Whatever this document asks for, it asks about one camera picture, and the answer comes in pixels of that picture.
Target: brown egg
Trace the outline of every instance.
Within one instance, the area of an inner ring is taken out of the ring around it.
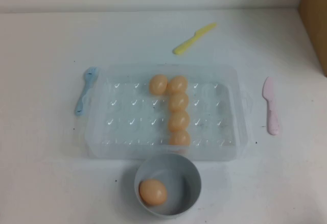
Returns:
[[[190,117],[188,113],[185,111],[178,111],[176,113],[172,113],[168,120],[168,129],[171,132],[185,130],[190,123]]]
[[[148,179],[139,185],[139,195],[147,205],[161,205],[167,200],[167,189],[161,181]]]
[[[169,81],[167,86],[168,93],[185,92],[188,87],[188,80],[184,76],[176,76]]]
[[[153,95],[164,94],[167,88],[168,79],[163,74],[158,74],[150,80],[149,90]]]
[[[187,131],[177,131],[172,134],[170,138],[169,145],[175,146],[189,146],[191,142],[190,135]]]
[[[175,93],[169,98],[168,108],[171,112],[184,110],[189,104],[189,97],[184,92]]]

